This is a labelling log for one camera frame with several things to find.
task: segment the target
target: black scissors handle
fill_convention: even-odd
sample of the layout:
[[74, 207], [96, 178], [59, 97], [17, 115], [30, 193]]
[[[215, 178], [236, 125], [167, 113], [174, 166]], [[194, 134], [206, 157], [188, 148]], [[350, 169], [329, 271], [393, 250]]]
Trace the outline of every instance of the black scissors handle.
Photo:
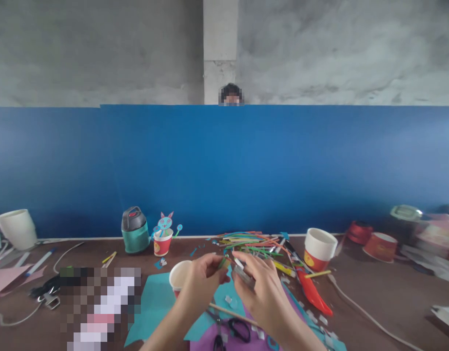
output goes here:
[[[242, 328], [245, 331], [242, 333], [241, 327], [239, 327], [240, 330], [236, 329], [235, 326], [237, 326], [237, 325], [242, 326]], [[235, 337], [239, 338], [246, 344], [250, 343], [250, 329], [249, 329], [249, 326], [247, 325], [247, 323], [245, 323], [244, 321], [237, 319], [237, 318], [231, 318], [230, 320], [228, 320], [228, 326], [229, 326], [229, 329], [231, 329], [234, 332]]]
[[215, 338], [215, 343], [213, 344], [213, 351], [226, 351], [226, 347], [223, 343], [223, 338], [221, 335], [217, 335]]

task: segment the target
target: blue wall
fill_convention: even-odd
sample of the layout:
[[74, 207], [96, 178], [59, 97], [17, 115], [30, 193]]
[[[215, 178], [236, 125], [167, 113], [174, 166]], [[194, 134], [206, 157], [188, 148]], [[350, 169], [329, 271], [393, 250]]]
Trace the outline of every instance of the blue wall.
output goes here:
[[40, 237], [119, 236], [138, 205], [184, 235], [344, 231], [449, 203], [449, 108], [0, 108], [0, 213]]

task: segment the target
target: scissors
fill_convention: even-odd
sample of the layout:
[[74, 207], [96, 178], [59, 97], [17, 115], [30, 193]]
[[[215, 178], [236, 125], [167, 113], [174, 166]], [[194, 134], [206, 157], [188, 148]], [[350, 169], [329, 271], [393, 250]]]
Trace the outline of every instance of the scissors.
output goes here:
[[[213, 351], [226, 351], [226, 347], [224, 346], [223, 338], [221, 336], [221, 317], [219, 316], [219, 311], [215, 309], [215, 312], [211, 312], [210, 309], [207, 309], [206, 312], [210, 315], [212, 319], [215, 320], [215, 323], [218, 326], [218, 335], [215, 338], [215, 343], [213, 344]], [[245, 332], [244, 335], [235, 328], [237, 325], [242, 325]], [[238, 339], [242, 340], [246, 344], [250, 343], [250, 329], [246, 323], [237, 318], [231, 318], [228, 320], [228, 327], [234, 333], [234, 336]]]

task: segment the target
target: concrete pillar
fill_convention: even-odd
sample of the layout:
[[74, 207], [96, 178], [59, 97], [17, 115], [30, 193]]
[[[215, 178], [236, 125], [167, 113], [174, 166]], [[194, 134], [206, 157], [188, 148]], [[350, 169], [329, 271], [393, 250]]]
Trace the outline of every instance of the concrete pillar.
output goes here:
[[219, 88], [235, 81], [239, 0], [203, 0], [205, 105], [217, 105]]

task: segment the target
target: red and white cup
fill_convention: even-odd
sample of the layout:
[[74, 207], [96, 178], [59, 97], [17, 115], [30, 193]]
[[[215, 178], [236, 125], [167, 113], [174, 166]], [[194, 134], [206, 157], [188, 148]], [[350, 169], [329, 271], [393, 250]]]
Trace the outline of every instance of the red and white cup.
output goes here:
[[304, 262], [314, 272], [324, 271], [335, 255], [338, 240], [330, 233], [309, 228], [305, 241]]
[[192, 261], [181, 261], [177, 263], [169, 273], [169, 284], [176, 298], [179, 296], [182, 287], [187, 279]]
[[153, 238], [155, 240], [155, 256], [163, 257], [169, 252], [169, 246], [171, 245], [172, 241], [172, 234], [174, 234], [174, 231], [169, 228], [166, 230], [166, 233], [164, 233], [162, 236], [161, 231], [157, 231], [154, 233]]

